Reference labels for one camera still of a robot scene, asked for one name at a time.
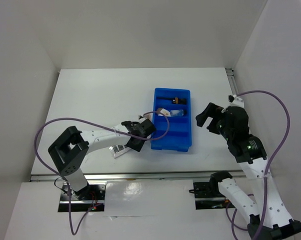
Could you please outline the black eyeshadow palette pack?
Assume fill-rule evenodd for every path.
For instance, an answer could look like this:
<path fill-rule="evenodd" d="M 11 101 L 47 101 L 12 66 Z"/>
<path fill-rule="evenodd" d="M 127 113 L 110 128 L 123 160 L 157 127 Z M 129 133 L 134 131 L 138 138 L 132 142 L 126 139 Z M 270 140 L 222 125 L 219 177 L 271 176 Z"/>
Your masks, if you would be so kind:
<path fill-rule="evenodd" d="M 119 158 L 131 149 L 126 145 L 114 145 L 109 147 L 110 153 L 114 159 Z"/>

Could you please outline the white egg-shaped foundation bottle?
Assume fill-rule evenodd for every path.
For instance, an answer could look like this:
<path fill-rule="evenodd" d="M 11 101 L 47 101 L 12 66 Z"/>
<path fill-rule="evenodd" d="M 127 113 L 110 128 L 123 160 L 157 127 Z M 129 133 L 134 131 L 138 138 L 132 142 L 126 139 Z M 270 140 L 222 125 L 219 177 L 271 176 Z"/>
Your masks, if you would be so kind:
<path fill-rule="evenodd" d="M 171 117 L 171 112 L 165 108 L 159 107 L 156 110 L 156 113 L 160 116 L 160 117 Z"/>

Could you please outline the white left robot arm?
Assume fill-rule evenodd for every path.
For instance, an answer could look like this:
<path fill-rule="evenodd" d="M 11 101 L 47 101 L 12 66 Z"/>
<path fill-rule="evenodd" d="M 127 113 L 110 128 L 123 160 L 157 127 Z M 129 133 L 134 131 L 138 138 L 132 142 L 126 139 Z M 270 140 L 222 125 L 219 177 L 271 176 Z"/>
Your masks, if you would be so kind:
<path fill-rule="evenodd" d="M 68 127 L 48 148 L 48 153 L 71 187 L 71 193 L 82 200 L 90 195 L 90 187 L 81 164 L 86 155 L 104 148 L 125 146 L 140 152 L 145 140 L 156 131 L 153 123 L 146 118 L 139 121 L 124 121 L 108 130 L 80 131 L 76 126 Z"/>

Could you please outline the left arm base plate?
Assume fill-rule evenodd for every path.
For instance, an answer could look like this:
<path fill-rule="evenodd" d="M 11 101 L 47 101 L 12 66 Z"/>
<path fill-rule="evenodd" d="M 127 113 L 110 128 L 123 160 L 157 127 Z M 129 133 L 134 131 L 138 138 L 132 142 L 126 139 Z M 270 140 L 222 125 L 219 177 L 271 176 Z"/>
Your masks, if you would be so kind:
<path fill-rule="evenodd" d="M 103 212 L 105 210 L 105 183 L 93 183 L 90 185 L 91 190 L 85 196 L 77 196 L 75 192 L 71 191 L 71 211 L 72 212 L 86 212 L 93 207 L 92 212 Z M 60 187 L 61 193 L 58 204 L 58 212 L 66 213 L 69 211 L 69 197 L 67 195 L 68 186 L 63 183 Z"/>

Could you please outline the clear small bottle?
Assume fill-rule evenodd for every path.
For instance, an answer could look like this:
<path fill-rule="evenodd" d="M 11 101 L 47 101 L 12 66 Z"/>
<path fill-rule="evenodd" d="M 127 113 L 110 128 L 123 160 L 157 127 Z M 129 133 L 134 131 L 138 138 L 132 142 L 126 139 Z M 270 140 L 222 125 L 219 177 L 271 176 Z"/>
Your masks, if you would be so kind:
<path fill-rule="evenodd" d="M 186 110 L 183 109 L 174 109 L 170 111 L 170 116 L 171 117 L 182 117 L 187 114 Z"/>

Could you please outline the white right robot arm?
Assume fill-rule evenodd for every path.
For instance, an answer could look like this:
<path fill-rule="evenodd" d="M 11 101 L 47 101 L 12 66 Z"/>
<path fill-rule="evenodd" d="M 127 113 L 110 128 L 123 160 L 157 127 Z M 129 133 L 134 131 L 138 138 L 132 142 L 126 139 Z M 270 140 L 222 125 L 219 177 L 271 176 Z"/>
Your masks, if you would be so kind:
<path fill-rule="evenodd" d="M 267 154 L 261 140 L 250 133 L 249 116 L 244 104 L 231 103 L 223 108 L 209 103 L 196 116 L 196 124 L 207 126 L 209 132 L 221 135 L 228 150 L 243 170 L 254 198 L 250 198 L 228 171 L 219 171 L 210 176 L 209 192 L 223 195 L 247 223 L 247 231 L 253 240 L 283 240 L 301 232 L 301 222 L 293 219 L 286 209 L 274 179 L 267 169 Z"/>

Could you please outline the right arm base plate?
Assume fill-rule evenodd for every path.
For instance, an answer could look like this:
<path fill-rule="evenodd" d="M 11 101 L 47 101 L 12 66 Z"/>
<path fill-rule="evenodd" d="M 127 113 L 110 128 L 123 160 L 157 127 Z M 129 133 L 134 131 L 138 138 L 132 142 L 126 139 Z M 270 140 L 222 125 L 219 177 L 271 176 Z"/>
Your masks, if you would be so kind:
<path fill-rule="evenodd" d="M 196 210 L 225 209 L 230 203 L 225 196 L 213 191 L 209 182 L 194 182 L 188 192 L 194 195 Z"/>

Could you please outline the short kabuki makeup brush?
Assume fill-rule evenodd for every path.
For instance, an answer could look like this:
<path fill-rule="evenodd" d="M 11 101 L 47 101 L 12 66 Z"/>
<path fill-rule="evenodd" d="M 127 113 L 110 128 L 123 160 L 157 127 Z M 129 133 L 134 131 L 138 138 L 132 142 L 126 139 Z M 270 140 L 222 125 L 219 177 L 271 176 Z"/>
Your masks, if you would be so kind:
<path fill-rule="evenodd" d="M 175 97 L 172 99 L 173 104 L 180 104 L 180 99 L 178 97 Z"/>

